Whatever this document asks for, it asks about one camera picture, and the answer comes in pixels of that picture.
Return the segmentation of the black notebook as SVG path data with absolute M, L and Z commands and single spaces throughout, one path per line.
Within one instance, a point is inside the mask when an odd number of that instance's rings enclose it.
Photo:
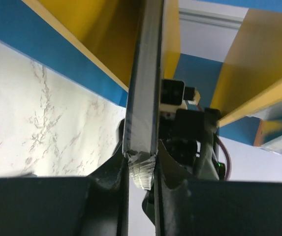
M 128 90 L 123 154 L 135 185 L 151 190 L 158 152 L 164 1 L 142 1 Z

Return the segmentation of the teal blue book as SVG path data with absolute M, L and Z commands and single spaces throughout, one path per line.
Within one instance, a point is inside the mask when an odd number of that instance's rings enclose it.
M 251 114 L 259 119 L 253 145 L 282 155 L 282 101 Z

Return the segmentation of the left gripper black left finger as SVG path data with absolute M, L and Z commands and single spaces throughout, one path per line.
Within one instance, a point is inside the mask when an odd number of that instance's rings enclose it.
M 84 177 L 0 177 L 0 236 L 126 236 L 129 177 L 122 144 Z

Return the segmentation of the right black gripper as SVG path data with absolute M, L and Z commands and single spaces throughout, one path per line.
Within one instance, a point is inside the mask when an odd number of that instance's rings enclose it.
M 178 109 L 161 112 L 159 139 L 168 154 L 197 179 L 221 180 L 215 141 L 220 111 Z

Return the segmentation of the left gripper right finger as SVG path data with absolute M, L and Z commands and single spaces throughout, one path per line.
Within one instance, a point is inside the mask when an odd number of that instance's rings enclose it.
M 142 209 L 158 236 L 282 236 L 282 183 L 197 179 L 163 143 Z

